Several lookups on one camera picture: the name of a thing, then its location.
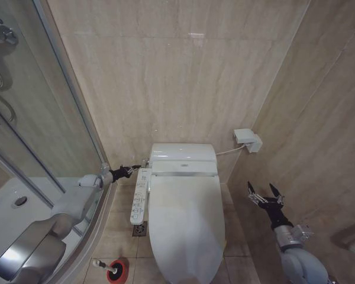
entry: white power adapter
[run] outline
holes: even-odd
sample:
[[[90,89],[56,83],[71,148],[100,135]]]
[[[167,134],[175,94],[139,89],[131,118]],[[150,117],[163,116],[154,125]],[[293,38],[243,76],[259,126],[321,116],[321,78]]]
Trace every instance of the white power adapter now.
[[[234,137],[238,144],[245,144],[249,153],[256,153],[262,147],[263,142],[260,137],[251,129],[242,128],[234,130]]]

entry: toilet lid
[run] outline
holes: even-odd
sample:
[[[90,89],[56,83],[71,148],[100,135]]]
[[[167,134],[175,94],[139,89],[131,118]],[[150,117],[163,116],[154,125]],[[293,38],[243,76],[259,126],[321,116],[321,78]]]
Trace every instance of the toilet lid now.
[[[225,246],[218,176],[152,176],[149,233],[158,267],[170,283],[213,280]]]

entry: toilet tank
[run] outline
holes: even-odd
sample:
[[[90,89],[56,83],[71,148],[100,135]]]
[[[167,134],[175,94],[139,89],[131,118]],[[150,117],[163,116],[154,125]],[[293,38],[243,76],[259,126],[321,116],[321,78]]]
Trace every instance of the toilet tank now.
[[[155,161],[214,162],[217,158],[210,144],[155,143],[151,148],[150,164]]]
[[[210,144],[156,143],[149,167],[158,176],[217,176],[217,158]]]

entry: shower drain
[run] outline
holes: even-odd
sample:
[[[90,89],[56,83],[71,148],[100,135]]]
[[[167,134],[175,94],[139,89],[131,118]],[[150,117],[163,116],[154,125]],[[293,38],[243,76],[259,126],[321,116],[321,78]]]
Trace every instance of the shower drain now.
[[[12,207],[13,207],[13,208],[21,207],[21,206],[23,206],[27,201],[28,201],[28,198],[27,198],[26,196],[19,197],[19,198],[17,198],[17,199],[13,202]]]
[[[141,225],[133,226],[133,237],[144,237],[147,232],[147,221],[144,221]]]

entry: bidet control panel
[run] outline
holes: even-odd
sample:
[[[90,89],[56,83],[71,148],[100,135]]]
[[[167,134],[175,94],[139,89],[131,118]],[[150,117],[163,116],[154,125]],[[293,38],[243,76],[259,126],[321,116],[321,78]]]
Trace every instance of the bidet control panel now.
[[[135,186],[133,206],[130,215],[130,223],[132,223],[132,225],[140,225],[143,223],[147,187],[150,179],[151,169],[145,167],[140,168],[138,171],[137,185]]]

